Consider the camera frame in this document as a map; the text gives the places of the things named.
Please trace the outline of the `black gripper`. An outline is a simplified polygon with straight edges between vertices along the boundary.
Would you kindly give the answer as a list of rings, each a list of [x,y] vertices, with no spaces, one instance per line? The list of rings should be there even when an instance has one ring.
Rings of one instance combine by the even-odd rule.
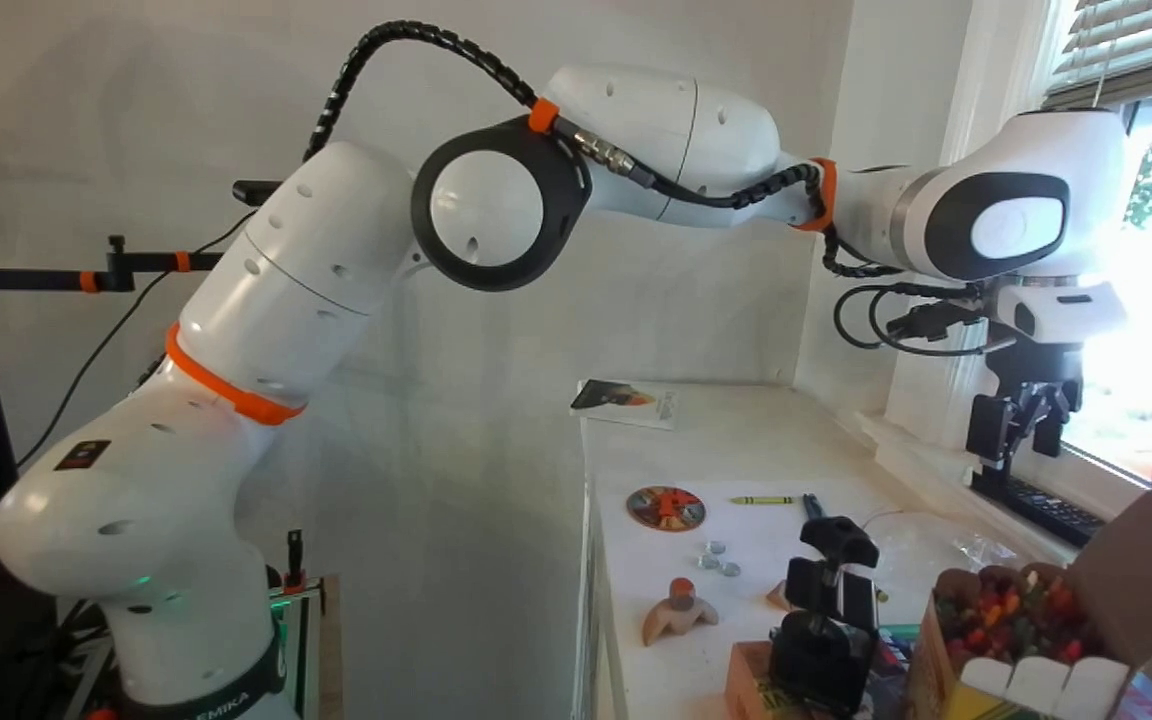
[[[1061,457],[1064,423],[1084,403],[1075,345],[1039,345],[1022,333],[987,356],[997,396],[978,396],[964,447],[985,464],[1007,457],[1007,418],[1033,423],[1033,453]]]

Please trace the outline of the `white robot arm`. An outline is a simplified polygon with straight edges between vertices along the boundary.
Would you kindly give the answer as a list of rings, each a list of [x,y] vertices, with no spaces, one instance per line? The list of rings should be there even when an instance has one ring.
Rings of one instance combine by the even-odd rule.
[[[956,164],[798,158],[771,112],[691,77],[567,65],[522,112],[409,169],[319,133],[210,266],[164,362],[36,457],[0,565],[114,632],[121,720],[294,720],[264,552],[238,495],[403,277],[539,280],[590,209],[677,227],[780,223],[987,309],[1064,356],[1110,314],[1074,292],[1118,205],[1123,119],[1036,108]]]

